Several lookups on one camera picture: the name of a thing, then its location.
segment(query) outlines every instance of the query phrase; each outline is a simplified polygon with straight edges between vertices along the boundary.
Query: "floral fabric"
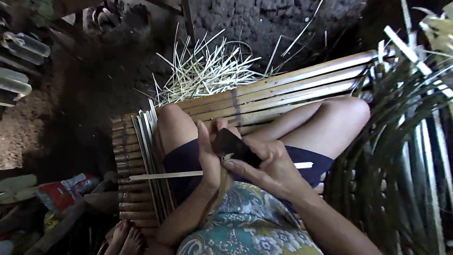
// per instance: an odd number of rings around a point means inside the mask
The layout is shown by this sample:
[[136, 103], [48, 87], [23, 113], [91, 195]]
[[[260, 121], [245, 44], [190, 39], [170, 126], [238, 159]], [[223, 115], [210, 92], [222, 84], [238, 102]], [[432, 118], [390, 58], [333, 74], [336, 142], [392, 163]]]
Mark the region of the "floral fabric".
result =
[[275, 197], [236, 181], [205, 228], [184, 239], [178, 255], [319, 255], [298, 220]]

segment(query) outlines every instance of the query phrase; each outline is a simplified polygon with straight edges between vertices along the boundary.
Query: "forearm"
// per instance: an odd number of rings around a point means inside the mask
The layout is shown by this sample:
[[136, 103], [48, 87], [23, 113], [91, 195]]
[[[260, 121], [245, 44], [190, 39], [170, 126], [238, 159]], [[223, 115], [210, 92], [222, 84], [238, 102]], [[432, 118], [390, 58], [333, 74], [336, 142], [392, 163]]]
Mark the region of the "forearm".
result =
[[214, 197], [215, 191], [200, 184], [192, 194], [160, 226], [157, 241], [176, 247], [190, 233], [194, 232]]
[[315, 192], [299, 194], [291, 202], [321, 250], [328, 254], [381, 254], [368, 237]]

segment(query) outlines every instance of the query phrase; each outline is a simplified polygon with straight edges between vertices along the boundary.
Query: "soil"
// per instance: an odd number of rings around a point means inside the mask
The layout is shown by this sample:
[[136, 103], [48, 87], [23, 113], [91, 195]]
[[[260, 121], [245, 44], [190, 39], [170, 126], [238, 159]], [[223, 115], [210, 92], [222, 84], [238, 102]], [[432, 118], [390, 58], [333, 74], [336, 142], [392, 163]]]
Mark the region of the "soil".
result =
[[[279, 37], [291, 39], [282, 39], [276, 56], [304, 29], [306, 18], [312, 18], [319, 5], [319, 0], [189, 2], [197, 39], [205, 33], [211, 38], [225, 29], [222, 35], [228, 40], [246, 42], [255, 56], [263, 58], [255, 66], [261, 72]], [[286, 70], [361, 51], [356, 28], [365, 6], [363, 0], [324, 0], [298, 42], [313, 39]], [[147, 97], [133, 88], [152, 94], [148, 90], [154, 84], [152, 73], [158, 83], [164, 83], [171, 69], [155, 53], [171, 57], [177, 22], [179, 37], [186, 36], [181, 17], [146, 1], [125, 0], [120, 9], [123, 22], [114, 31], [89, 34], [89, 41], [76, 45], [71, 54], [53, 46], [50, 82], [34, 87], [16, 107], [3, 113], [0, 169], [18, 167], [15, 172], [34, 173], [40, 183], [81, 172], [102, 175], [115, 170], [109, 118], [148, 109]], [[339, 46], [332, 50], [345, 30]], [[295, 45], [290, 52], [299, 47]]]

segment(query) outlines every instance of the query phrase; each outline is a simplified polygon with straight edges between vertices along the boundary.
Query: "person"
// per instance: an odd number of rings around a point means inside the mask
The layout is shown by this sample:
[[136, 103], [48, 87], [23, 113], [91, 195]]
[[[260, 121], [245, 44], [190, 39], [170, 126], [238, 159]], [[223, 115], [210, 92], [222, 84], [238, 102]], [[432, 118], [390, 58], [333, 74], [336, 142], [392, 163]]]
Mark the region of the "person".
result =
[[[222, 128], [240, 135], [225, 119], [206, 127], [201, 121], [195, 124], [177, 105], [165, 105], [158, 131], [166, 172], [202, 170], [203, 176], [169, 179], [179, 206], [145, 253], [381, 254], [313, 190], [369, 117], [361, 99], [332, 98], [295, 108], [242, 137], [263, 162], [253, 168], [225, 160], [223, 166], [231, 173], [229, 190], [213, 218], [199, 225], [220, 185], [221, 162], [211, 141]], [[298, 162], [313, 164], [297, 169]]]

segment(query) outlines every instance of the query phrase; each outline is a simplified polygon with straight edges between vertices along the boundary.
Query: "fingernail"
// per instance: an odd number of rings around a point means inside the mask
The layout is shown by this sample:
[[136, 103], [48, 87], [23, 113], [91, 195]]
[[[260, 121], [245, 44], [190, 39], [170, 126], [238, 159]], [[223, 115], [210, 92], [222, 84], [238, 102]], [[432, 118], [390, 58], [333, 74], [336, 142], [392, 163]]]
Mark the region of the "fingernail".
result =
[[234, 163], [231, 160], [225, 160], [223, 162], [223, 167], [225, 167], [228, 170], [231, 170], [234, 168]]

